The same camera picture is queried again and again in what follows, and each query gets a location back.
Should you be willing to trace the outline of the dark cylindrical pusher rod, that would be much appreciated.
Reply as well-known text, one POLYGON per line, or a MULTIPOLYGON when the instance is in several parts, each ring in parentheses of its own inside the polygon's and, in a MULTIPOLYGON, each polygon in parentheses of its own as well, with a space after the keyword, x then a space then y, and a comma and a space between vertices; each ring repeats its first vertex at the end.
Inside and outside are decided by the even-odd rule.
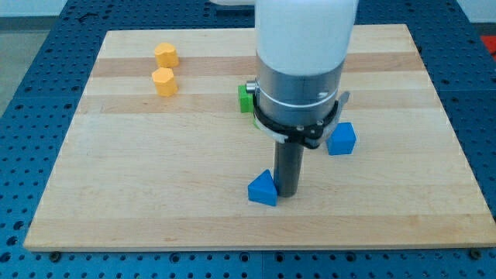
POLYGON ((290 198, 297 192, 302 157, 302 145, 275 143, 274 184, 279 196, 290 198))

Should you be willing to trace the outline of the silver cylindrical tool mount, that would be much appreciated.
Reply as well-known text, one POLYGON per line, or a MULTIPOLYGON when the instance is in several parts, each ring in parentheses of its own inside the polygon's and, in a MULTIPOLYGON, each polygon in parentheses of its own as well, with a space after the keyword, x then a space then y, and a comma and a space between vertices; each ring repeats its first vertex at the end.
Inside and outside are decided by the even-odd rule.
POLYGON ((253 114, 277 143, 315 149, 336 129, 348 91, 338 93, 346 54, 315 74, 286 74, 256 55, 253 114))

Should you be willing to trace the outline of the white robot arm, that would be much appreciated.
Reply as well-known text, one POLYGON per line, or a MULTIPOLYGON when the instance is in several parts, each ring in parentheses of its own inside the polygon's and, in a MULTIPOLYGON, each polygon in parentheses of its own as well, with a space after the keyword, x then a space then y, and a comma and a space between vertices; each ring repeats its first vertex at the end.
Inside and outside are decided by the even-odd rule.
POLYGON ((275 141, 274 184, 298 190, 304 149, 316 149, 339 123, 349 93, 339 92, 357 0, 255 3, 256 77, 246 84, 257 125, 275 141))

